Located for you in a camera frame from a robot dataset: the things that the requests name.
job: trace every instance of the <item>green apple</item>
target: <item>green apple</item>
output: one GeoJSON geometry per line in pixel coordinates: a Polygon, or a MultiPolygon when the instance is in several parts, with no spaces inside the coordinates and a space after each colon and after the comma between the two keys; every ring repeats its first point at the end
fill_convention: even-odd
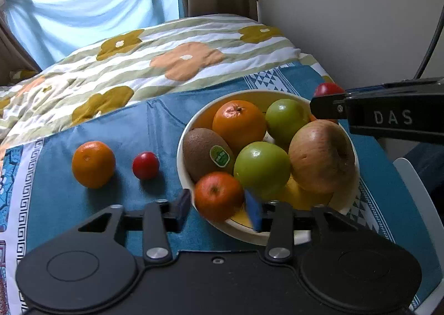
{"type": "Polygon", "coordinates": [[[288,154],[268,142],[253,142],[240,151],[234,164],[234,177],[242,187],[261,196],[275,199],[290,178],[288,154]]]}
{"type": "Polygon", "coordinates": [[[278,144],[288,145],[301,127],[310,122],[309,114],[294,99],[279,99],[267,109],[267,130],[278,144]]]}

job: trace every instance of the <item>white wall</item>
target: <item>white wall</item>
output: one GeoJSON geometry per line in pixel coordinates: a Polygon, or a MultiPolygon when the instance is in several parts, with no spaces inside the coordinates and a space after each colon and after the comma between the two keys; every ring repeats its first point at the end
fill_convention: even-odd
{"type": "MultiPolygon", "coordinates": [[[[413,78],[444,0],[259,0],[260,20],[313,54],[344,88],[413,78]]],[[[444,35],[424,76],[444,76],[444,35]]],[[[391,159],[414,143],[385,141],[391,159]]]]}

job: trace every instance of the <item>kiwi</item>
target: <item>kiwi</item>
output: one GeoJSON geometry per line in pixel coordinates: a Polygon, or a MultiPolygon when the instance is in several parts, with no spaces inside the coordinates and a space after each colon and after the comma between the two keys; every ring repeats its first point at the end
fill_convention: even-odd
{"type": "Polygon", "coordinates": [[[183,138],[185,168],[193,181],[215,171],[233,174],[236,158],[227,143],[208,128],[194,128],[183,138]]]}

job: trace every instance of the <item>cherry tomato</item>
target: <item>cherry tomato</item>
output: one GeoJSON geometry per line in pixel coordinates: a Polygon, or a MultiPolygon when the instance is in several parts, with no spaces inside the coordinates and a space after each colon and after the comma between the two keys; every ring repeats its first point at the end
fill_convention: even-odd
{"type": "Polygon", "coordinates": [[[152,152],[139,153],[133,161],[133,173],[141,180],[152,179],[159,173],[159,160],[152,152]]]}
{"type": "Polygon", "coordinates": [[[328,94],[340,94],[345,93],[341,87],[339,87],[336,83],[321,83],[317,86],[314,97],[326,96],[328,94]]]}

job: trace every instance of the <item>orange flower pattern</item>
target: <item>orange flower pattern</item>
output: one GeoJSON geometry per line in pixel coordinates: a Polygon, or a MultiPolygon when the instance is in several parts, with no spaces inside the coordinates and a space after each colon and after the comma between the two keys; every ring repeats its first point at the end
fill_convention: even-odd
{"type": "Polygon", "coordinates": [[[97,54],[96,59],[103,61],[117,53],[127,53],[136,45],[141,43],[139,35],[142,34],[144,29],[133,30],[126,34],[118,35],[117,37],[110,38],[102,43],[100,46],[101,51],[97,54]]]}
{"type": "Polygon", "coordinates": [[[173,81],[188,81],[202,68],[221,62],[224,54],[205,43],[183,43],[164,54],[154,57],[150,67],[165,68],[165,77],[173,81]]]}
{"type": "Polygon", "coordinates": [[[23,93],[29,92],[32,88],[37,87],[39,84],[43,83],[44,81],[45,81],[45,77],[44,76],[41,76],[41,77],[38,77],[37,79],[34,79],[31,83],[23,86],[17,92],[17,97],[20,96],[23,93]]]}
{"type": "Polygon", "coordinates": [[[282,37],[282,33],[279,28],[269,26],[248,26],[239,29],[239,33],[242,34],[241,41],[245,43],[260,43],[266,41],[272,37],[282,37]]]}

